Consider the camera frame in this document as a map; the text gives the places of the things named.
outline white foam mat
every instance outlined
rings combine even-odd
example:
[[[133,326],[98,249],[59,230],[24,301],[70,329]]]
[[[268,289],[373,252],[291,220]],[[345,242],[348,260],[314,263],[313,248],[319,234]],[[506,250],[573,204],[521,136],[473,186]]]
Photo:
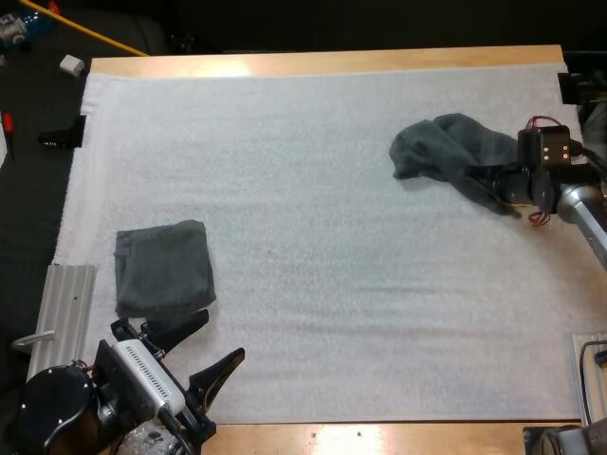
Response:
[[[548,115],[579,138],[562,70],[90,75],[56,254],[98,267],[84,360],[111,339],[116,232],[196,219],[217,301],[167,363],[185,380],[246,348],[218,422],[578,417],[571,335],[607,323],[581,234],[398,182],[388,156],[403,127],[451,112],[514,137]]]

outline silver metal cylinder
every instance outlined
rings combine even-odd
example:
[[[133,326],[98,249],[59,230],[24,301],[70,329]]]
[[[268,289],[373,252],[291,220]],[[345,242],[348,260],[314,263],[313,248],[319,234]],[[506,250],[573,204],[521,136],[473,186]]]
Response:
[[[570,186],[562,192],[557,205],[560,218],[575,223],[607,270],[607,215],[603,193],[591,185]]]

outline crumpled gray cloth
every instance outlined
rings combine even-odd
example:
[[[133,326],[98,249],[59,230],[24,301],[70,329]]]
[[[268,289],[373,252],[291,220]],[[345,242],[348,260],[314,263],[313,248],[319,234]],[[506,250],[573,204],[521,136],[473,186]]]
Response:
[[[215,300],[207,231],[198,221],[119,231],[114,256],[121,318],[177,317]]]
[[[451,183],[470,201],[500,215],[518,215],[490,189],[467,174],[471,166],[510,164],[517,140],[485,128],[463,114],[423,120],[402,130],[390,147],[397,179],[426,176]]]

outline wooden table edge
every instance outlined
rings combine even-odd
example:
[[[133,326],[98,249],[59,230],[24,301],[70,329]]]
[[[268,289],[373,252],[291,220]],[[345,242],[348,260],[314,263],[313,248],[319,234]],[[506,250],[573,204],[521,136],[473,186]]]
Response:
[[[94,59],[91,72],[144,79],[295,76],[403,69],[562,64],[558,45]],[[520,454],[524,427],[561,422],[220,425],[205,454]]]
[[[145,79],[244,77],[562,63],[558,45],[94,59],[91,72]]]

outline red tool handle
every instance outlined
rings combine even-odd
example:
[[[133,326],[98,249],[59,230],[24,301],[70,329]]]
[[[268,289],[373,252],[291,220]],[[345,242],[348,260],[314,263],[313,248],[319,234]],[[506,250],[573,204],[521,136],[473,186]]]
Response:
[[[15,131],[15,127],[12,123],[12,115],[8,112],[2,114],[2,129],[4,130],[5,135],[12,135],[13,131]]]

